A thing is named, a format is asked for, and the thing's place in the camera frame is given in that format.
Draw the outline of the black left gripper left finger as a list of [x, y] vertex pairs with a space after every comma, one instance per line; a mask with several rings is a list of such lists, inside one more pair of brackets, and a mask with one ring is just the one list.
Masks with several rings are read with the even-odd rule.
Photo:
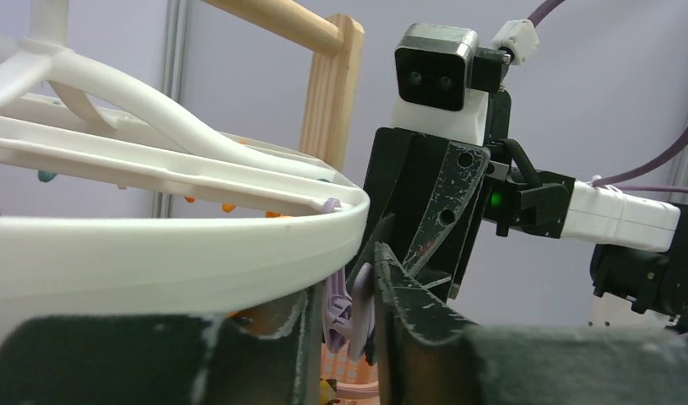
[[35, 318], [0, 346], [0, 404], [314, 404], [320, 298], [233, 317]]

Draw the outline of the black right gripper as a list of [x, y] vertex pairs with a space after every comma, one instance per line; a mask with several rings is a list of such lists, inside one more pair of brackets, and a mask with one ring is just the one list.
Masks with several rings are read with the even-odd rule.
[[458, 295], [480, 224], [559, 238], [574, 180], [536, 170], [507, 136], [511, 98], [488, 105], [480, 146], [409, 129], [376, 131], [363, 189], [370, 198], [361, 247], [346, 267], [353, 287], [374, 246], [392, 249], [409, 276], [441, 300]]

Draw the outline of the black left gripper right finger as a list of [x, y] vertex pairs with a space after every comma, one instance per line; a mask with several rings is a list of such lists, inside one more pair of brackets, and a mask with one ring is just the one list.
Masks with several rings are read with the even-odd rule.
[[374, 249], [383, 404], [688, 404], [688, 343], [648, 328], [481, 326]]

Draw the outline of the lilac clothespin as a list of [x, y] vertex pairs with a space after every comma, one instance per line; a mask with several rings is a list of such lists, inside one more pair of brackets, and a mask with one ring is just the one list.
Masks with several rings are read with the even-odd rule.
[[373, 266], [365, 262], [351, 290], [347, 289], [344, 268], [324, 281], [322, 334], [329, 352], [336, 354], [347, 348], [353, 361], [364, 356], [375, 324], [373, 275]]

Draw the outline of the white plastic sock hanger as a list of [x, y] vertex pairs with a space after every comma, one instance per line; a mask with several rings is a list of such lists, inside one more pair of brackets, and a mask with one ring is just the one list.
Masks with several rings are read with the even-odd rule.
[[370, 200], [300, 151], [215, 131], [65, 44], [68, 3], [0, 37], [0, 164], [280, 213], [279, 219], [0, 217], [0, 346], [52, 315], [236, 311], [324, 280]]

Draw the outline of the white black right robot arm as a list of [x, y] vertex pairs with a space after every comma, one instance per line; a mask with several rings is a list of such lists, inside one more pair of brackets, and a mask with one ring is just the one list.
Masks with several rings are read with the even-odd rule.
[[665, 253], [680, 232], [680, 208], [538, 171], [520, 144], [486, 137], [486, 92], [401, 91], [389, 127], [377, 130], [364, 189], [371, 203], [363, 244], [328, 283], [330, 324], [373, 329], [372, 249], [388, 243], [413, 274], [439, 273], [447, 297], [459, 288], [484, 220], [548, 238], [573, 238]]

